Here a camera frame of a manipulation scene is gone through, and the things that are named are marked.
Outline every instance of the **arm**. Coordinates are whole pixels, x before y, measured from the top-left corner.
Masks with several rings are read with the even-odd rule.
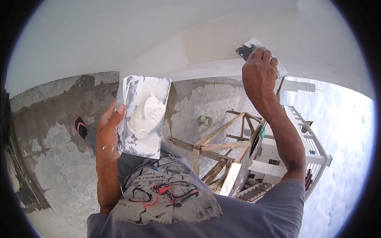
[[[120,157],[117,149],[116,127],[121,122],[126,111],[120,105],[116,112],[115,100],[99,120],[96,136],[96,172],[98,174],[98,203],[101,213],[109,214],[122,196],[118,182],[117,162]]]
[[[275,97],[278,60],[271,59],[271,52],[258,48],[242,67],[242,81],[247,96],[259,114],[271,126],[279,157],[286,165],[286,179],[305,182],[306,156],[301,138],[287,114]]]

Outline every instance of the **shoulder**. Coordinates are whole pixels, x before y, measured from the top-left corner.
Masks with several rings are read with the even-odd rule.
[[[276,233],[297,237],[302,225],[304,194],[301,181],[287,179],[272,187],[256,204]]]

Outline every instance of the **foot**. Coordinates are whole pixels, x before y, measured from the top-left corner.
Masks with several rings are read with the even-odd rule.
[[[74,127],[78,132],[78,135],[82,137],[82,139],[85,139],[87,136],[87,128],[85,126],[85,123],[83,122],[82,118],[76,117],[74,119]]]

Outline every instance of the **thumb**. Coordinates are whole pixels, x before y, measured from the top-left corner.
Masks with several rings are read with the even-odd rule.
[[[122,121],[125,112],[126,106],[124,104],[120,104],[118,109],[111,115],[107,125],[116,128]]]

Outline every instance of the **man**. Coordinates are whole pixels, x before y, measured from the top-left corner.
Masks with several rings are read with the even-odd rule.
[[[96,142],[80,118],[86,144],[96,148],[100,213],[87,219],[88,237],[297,237],[303,216],[305,154],[297,130],[274,95],[277,59],[258,48],[242,67],[247,96],[269,123],[287,173],[256,203],[211,193],[185,158],[165,143],[160,159],[119,153],[115,102],[102,115]]]

